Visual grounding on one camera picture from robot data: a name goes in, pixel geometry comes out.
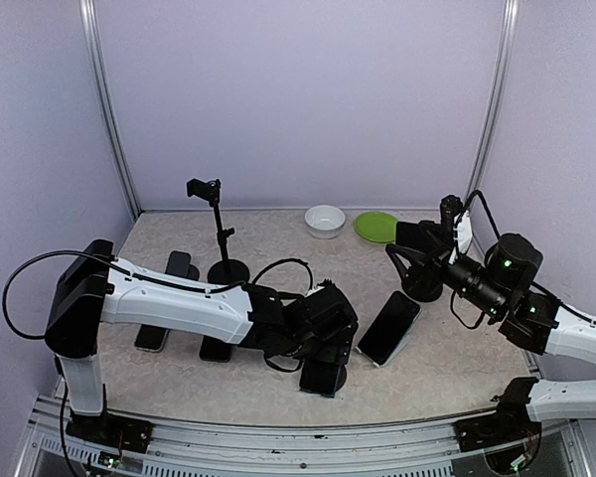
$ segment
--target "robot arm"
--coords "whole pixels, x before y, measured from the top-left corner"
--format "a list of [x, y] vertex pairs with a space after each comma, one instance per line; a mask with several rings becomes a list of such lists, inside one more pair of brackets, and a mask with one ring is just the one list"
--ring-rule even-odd
[[[488, 316], [489, 325], [501, 323], [499, 331], [514, 345], [596, 364], [596, 317], [533, 285], [542, 254], [516, 234], [499, 236], [483, 263], [461, 254], [458, 226], [468, 211], [460, 208], [460, 201], [452, 201], [456, 210], [444, 207], [448, 199], [442, 201], [441, 225], [420, 223], [415, 240], [398, 235], [396, 244], [386, 247], [404, 291], [418, 301], [432, 301], [447, 285], [479, 308], [482, 319]], [[398, 256], [406, 258], [409, 267]], [[532, 286], [543, 293], [531, 291]], [[537, 433], [541, 421], [560, 418], [596, 418], [596, 381], [517, 378], [501, 396], [495, 414], [459, 421], [456, 428], [462, 450], [473, 450], [523, 438], [526, 429]]]
[[[77, 259], [58, 282], [45, 334], [61, 363], [75, 415], [105, 413], [97, 355], [100, 322], [198, 333], [261, 350], [266, 357], [285, 355], [340, 368], [347, 363], [357, 317], [331, 282], [306, 297], [287, 296], [259, 285], [212, 285], [151, 271], [114, 258], [112, 243], [104, 240], [85, 252], [114, 266]], [[294, 301], [283, 304], [288, 298]]]

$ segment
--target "metal pole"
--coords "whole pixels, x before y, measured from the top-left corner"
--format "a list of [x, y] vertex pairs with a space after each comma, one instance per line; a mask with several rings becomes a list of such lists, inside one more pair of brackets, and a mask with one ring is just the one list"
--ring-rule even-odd
[[497, 126], [497, 119], [502, 105], [502, 98], [504, 93], [504, 86], [506, 85], [506, 78], [508, 76], [508, 68], [510, 65], [511, 52], [513, 42], [515, 40], [515, 30], [517, 26], [517, 16], [519, 14], [520, 0], [506, 0], [506, 11], [504, 14], [504, 23], [502, 27], [501, 40], [499, 43], [499, 53], [497, 55], [497, 65], [495, 67], [495, 76], [493, 79], [493, 90], [488, 102], [488, 110], [486, 112], [486, 121], [479, 140], [479, 147], [477, 149], [477, 159], [473, 168], [470, 181], [468, 182], [468, 190], [466, 197], [468, 197], [474, 190], [479, 189], [488, 163], [490, 148]]
[[79, 0], [79, 7], [81, 11], [83, 31], [86, 37], [86, 46], [88, 48], [88, 55], [90, 56], [90, 63], [97, 88], [99, 106], [101, 107], [101, 113], [106, 126], [106, 133], [112, 149], [115, 169], [117, 170], [117, 176], [121, 183], [121, 188], [130, 216], [133, 221], [136, 221], [142, 210], [139, 205], [132, 178], [130, 177], [130, 169], [128, 168], [128, 163], [126, 162], [123, 148], [121, 146], [117, 121], [112, 110], [112, 101], [110, 98], [110, 91], [108, 90], [108, 83], [106, 82], [106, 72], [103, 63], [103, 55], [101, 53], [101, 43], [97, 31], [94, 0]]

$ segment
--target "white arm segment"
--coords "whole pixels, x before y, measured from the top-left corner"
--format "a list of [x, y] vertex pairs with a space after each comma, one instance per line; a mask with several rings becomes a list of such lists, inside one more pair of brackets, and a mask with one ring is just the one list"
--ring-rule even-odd
[[[148, 270], [119, 258], [117, 265], [162, 281], [205, 290], [220, 288], [199, 281]], [[104, 323], [139, 323], [169, 330], [189, 331], [217, 338], [225, 343], [240, 343], [249, 329], [249, 295], [239, 286], [225, 293], [203, 294], [178, 290], [110, 270], [108, 283], [114, 291], [106, 295], [101, 312]]]
[[[470, 244], [473, 241], [473, 228], [470, 223], [470, 212], [464, 212], [464, 216], [461, 218], [461, 222], [457, 226], [457, 248], [460, 253], [467, 253], [470, 248]], [[453, 250], [448, 259], [448, 263], [451, 265], [455, 263], [457, 258], [457, 250]]]
[[596, 317], [579, 313], [592, 323], [581, 320], [563, 307], [558, 308], [555, 316], [558, 328], [550, 331], [545, 353], [578, 358], [596, 365]]
[[103, 386], [99, 355], [74, 360], [56, 355], [62, 364], [65, 385], [71, 396], [71, 409], [79, 415], [101, 415]]
[[525, 407], [533, 421], [596, 419], [596, 381], [539, 381], [529, 398]]
[[[157, 273], [119, 259], [122, 268], [180, 285], [211, 290], [222, 285]], [[241, 287], [225, 293], [209, 294], [178, 290], [165, 285], [129, 278], [115, 270], [108, 274], [108, 284], [114, 286], [106, 295], [100, 321], [104, 323], [138, 323], [170, 330], [189, 331], [212, 336], [225, 343], [240, 343], [252, 323], [248, 312], [251, 302]], [[74, 360], [59, 356], [64, 378], [71, 396], [71, 409], [79, 415], [101, 415], [104, 398], [99, 356]]]

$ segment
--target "metal frame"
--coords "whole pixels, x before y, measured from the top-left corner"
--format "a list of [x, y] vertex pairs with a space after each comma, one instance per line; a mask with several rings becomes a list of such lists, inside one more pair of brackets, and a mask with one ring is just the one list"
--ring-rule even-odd
[[126, 162], [126, 157], [121, 146], [121, 138], [119, 136], [119, 129], [115, 119], [112, 108], [112, 100], [110, 98], [110, 91], [106, 81], [106, 71], [104, 68], [103, 55], [101, 52], [101, 43], [99, 41], [99, 33], [97, 31], [97, 18], [95, 14], [94, 0], [79, 0], [79, 7], [81, 11], [81, 21], [83, 23], [83, 31], [86, 37], [86, 46], [90, 56], [92, 71], [95, 78], [95, 85], [97, 87], [97, 95], [99, 98], [99, 106], [103, 115], [108, 140], [112, 149], [112, 156], [114, 159], [117, 176], [121, 183], [124, 199], [130, 216], [133, 221], [139, 218], [142, 213], [139, 199], [137, 197], [132, 177], [130, 176], [130, 169]]
[[484, 122], [484, 130], [479, 140], [477, 159], [475, 160], [473, 172], [470, 181], [468, 182], [466, 196], [469, 196], [474, 190], [479, 189], [488, 163], [490, 147], [492, 145], [495, 128], [497, 127], [499, 111], [501, 109], [504, 86], [506, 85], [506, 78], [508, 77], [508, 68], [510, 66], [510, 58], [517, 27], [517, 17], [519, 15], [519, 1], [520, 0], [506, 0], [506, 11], [504, 14], [504, 24], [499, 43], [499, 53], [497, 54], [493, 89], [490, 94], [486, 120]]
[[[23, 439], [14, 477], [29, 477], [41, 451], [62, 455], [59, 440], [61, 401], [39, 397]], [[184, 422], [119, 412], [154, 424], [147, 454], [124, 452], [121, 475], [168, 477], [253, 477], [327, 475], [380, 477], [452, 475], [455, 459], [481, 454], [460, 453], [452, 424], [457, 415], [434, 420], [336, 427], [263, 427]], [[561, 432], [574, 476], [591, 477], [578, 426], [549, 422], [545, 435]], [[487, 449], [497, 450], [510, 446]], [[85, 463], [99, 452], [116, 452], [67, 437], [69, 456]]]
[[[501, 40], [499, 43], [499, 52], [497, 55], [497, 63], [495, 66], [493, 79], [493, 89], [488, 101], [484, 129], [479, 140], [477, 158], [475, 160], [473, 171], [468, 182], [466, 196], [468, 196], [473, 190], [480, 187], [486, 164], [488, 162], [488, 156], [497, 125], [499, 110], [501, 109], [504, 86], [508, 76], [508, 68], [510, 65], [512, 46], [517, 25], [517, 17], [519, 14], [519, 2], [520, 0], [506, 0]], [[79, 0], [79, 4], [84, 34], [86, 37], [86, 44], [88, 47], [92, 70], [97, 86], [99, 105], [104, 117], [106, 132], [110, 141], [115, 168], [117, 170], [117, 175], [121, 183], [128, 210], [130, 211], [133, 220], [136, 221], [139, 215], [144, 211], [141, 209], [139, 198], [137, 196], [130, 174], [130, 169], [128, 167], [128, 163], [121, 145], [121, 137], [117, 127], [110, 91], [108, 89], [106, 80], [101, 43], [99, 39], [99, 32], [97, 30], [97, 18], [94, 0]]]

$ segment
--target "table surface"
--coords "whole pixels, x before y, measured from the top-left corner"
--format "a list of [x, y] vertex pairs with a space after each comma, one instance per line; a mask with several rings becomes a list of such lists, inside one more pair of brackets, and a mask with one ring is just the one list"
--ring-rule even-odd
[[[287, 256], [307, 260], [316, 282], [331, 278], [358, 314], [357, 343], [399, 278], [383, 245], [369, 243], [354, 231], [357, 211], [346, 211], [342, 234], [331, 240], [312, 238], [303, 212], [224, 212], [224, 226], [235, 227], [229, 253], [244, 261], [252, 276]], [[401, 220], [437, 220], [435, 214], [392, 212]], [[214, 217], [210, 212], [144, 214], [120, 256], [162, 271], [172, 250], [186, 251], [205, 278], [219, 260]], [[284, 264], [261, 280], [277, 289], [303, 292], [305, 270]], [[99, 354], [110, 408], [159, 417], [215, 423], [302, 426], [368, 424], [417, 420], [481, 410], [493, 406], [512, 378], [528, 376], [521, 350], [483, 325], [463, 328], [450, 314], [448, 291], [422, 304], [408, 345], [386, 367], [377, 369], [354, 351], [349, 377], [335, 398], [302, 393], [299, 373], [266, 367], [259, 351], [236, 348], [230, 363], [199, 359], [201, 337], [170, 332], [163, 352], [138, 351], [137, 325], [102, 324]], [[457, 300], [456, 309], [473, 323], [478, 311]]]

